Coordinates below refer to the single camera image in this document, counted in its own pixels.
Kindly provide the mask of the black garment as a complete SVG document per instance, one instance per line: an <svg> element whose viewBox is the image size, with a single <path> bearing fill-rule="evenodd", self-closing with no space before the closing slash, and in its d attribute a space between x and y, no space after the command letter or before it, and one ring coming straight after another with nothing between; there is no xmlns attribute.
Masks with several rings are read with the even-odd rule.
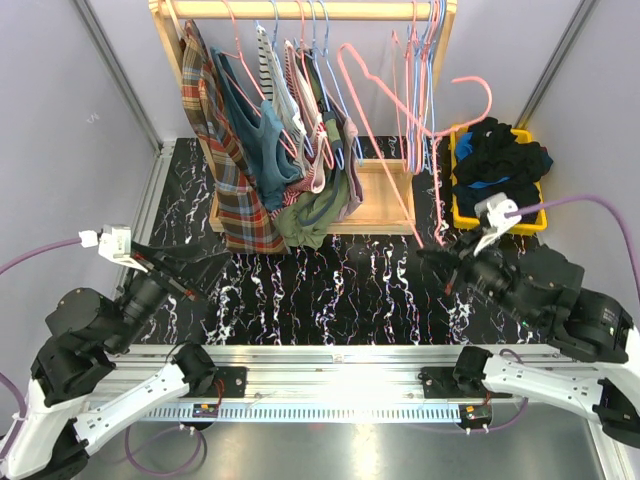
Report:
<svg viewBox="0 0 640 480"><path fill-rule="evenodd" d="M538 142L519 143L511 126L493 117L470 126L467 133L471 151L464 157L456 156L453 169L456 180L463 185L535 183L553 165L547 150Z"/></svg>

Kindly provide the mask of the blue tank top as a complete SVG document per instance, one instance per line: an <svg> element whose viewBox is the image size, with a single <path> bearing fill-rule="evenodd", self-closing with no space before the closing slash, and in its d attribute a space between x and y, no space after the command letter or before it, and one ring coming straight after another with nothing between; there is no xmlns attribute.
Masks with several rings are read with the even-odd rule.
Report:
<svg viewBox="0 0 640 480"><path fill-rule="evenodd" d="M457 160L457 163L462 163L466 158L468 158L474 151L473 146L471 145L472 134L470 132L464 133L461 135L456 143L456 147L454 149L454 154ZM502 177L497 181L492 182L484 182L484 181L474 181L473 183L469 183L468 187L472 189L484 189L489 186L498 185L504 183L509 180L508 176Z"/></svg>

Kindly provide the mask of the pink garment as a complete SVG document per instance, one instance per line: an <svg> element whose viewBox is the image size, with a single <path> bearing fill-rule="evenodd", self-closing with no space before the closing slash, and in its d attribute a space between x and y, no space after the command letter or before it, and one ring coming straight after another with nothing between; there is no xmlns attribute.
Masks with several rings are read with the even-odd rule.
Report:
<svg viewBox="0 0 640 480"><path fill-rule="evenodd" d="M329 93L317 65L316 51L289 45L292 58L288 71L295 73L294 85L302 105L303 118L312 127L321 158L333 160L333 173L348 184L346 203L336 220L343 221L362 204L364 194L355 161L362 160L358 130L348 115L339 88L338 101Z"/></svg>

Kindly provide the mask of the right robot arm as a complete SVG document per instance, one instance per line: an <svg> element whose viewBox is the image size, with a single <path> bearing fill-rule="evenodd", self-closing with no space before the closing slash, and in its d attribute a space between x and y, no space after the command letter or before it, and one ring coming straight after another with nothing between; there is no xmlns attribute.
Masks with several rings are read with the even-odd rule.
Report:
<svg viewBox="0 0 640 480"><path fill-rule="evenodd" d="M475 248L468 232L445 247L418 250L446 293L468 287L558 354L592 367L591 377L528 366L465 346L445 383L465 397L511 394L581 416L608 437L639 445L639 331L613 297L583 287L583 267L547 246L515 260Z"/></svg>

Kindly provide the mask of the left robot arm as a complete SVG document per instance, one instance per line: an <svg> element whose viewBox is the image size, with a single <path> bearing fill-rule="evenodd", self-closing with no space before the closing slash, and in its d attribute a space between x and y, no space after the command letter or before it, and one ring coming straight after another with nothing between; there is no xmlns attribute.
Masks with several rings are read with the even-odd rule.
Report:
<svg viewBox="0 0 640 480"><path fill-rule="evenodd" d="M202 297L196 269L212 260L195 244L132 244L115 299L88 287L66 293L46 318L50 336L31 366L28 391L1 441L4 479L71 479L91 456L145 413L175 398L203 397L217 367L204 347L187 343L147 380L95 409L84 408L129 352L167 298Z"/></svg>

